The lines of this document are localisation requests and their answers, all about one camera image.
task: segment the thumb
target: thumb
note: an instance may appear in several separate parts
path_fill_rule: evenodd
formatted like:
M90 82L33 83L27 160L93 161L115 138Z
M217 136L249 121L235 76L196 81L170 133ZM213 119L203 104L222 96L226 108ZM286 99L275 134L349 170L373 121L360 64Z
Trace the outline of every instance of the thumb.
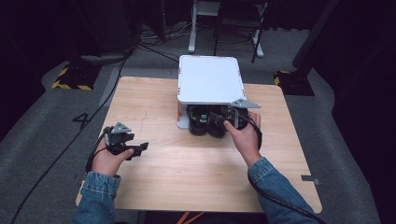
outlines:
M228 120L224 120L223 122L225 129L227 132L231 134L231 136L234 136L238 130L235 129L235 127L230 123Z
M134 150L130 148L121 152L117 157L120 158L120 160L125 161L130 156L132 156L132 154L134 154Z

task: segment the gray carpet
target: gray carpet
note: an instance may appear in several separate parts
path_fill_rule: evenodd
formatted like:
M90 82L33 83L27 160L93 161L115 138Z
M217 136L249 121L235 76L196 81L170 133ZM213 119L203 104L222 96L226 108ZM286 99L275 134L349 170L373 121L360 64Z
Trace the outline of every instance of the gray carpet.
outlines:
M198 33L198 55L212 55L213 30ZM238 60L245 83L274 84L273 72L290 70L291 61L308 36L307 31L267 31L262 37L264 57L250 63L252 48L219 45L218 55ZM170 40L153 49L188 54L189 37ZM79 131L72 119L90 116L109 94L118 64L104 66L93 91L52 89L64 67L61 63L43 76L46 92L21 117L0 144L0 223L9 223L33 184ZM178 63L137 49L121 74L134 77L177 78ZM309 75L315 97L285 96L297 134L314 178L328 223L379 223L374 200L364 176L332 119L332 89L315 72ZM73 145L43 178L22 208L16 223L67 223L76 211L75 199L84 166L106 117L104 106ZM137 211L117 210L117 221L137 223Z

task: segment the wooden tabletop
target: wooden tabletop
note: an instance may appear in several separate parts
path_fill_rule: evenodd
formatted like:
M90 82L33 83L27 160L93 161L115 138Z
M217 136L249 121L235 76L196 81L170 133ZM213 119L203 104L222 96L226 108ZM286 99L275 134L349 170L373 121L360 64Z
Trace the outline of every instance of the wooden tabletop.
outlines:
M316 213L321 203L310 175L282 90L244 84L247 99L262 105L249 109L262 116L266 157L303 195ZM177 127L177 80L123 77L104 127L122 122L132 129L129 145L149 142L141 157L125 161L116 207L137 210L261 212L248 183L247 166L226 133L192 135Z

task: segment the hand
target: hand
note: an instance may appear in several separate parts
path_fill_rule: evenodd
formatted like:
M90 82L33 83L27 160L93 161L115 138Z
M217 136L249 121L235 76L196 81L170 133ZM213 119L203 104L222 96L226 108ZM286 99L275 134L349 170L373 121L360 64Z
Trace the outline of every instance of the hand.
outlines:
M260 115L249 112L248 116L257 124L257 127L260 129ZM233 138L233 143L244 158L247 167L252 166L262 157L259 152L258 136L251 124L248 124L243 130L240 131L235 129L235 127L228 120L224 121L224 126Z
M105 138L102 138L95 152L102 148L106 148ZM92 171L102 175L114 176L122 162L132 156L132 154L134 154L133 149L125 150L117 156L111 154L107 149L102 150L93 158Z

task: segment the denim sleeve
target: denim sleeve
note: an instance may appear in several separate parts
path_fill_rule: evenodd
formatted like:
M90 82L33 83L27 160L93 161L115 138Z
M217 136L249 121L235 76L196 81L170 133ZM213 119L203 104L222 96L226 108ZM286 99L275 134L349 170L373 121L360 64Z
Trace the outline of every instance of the denim sleeve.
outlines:
M118 175L112 177L89 172L72 223L114 223L114 199L119 185Z
M291 203L314 214L300 193L267 159L261 158L248 169L248 175L256 186L265 193L283 202ZM317 223L300 213L274 203L258 193L260 206L269 223Z

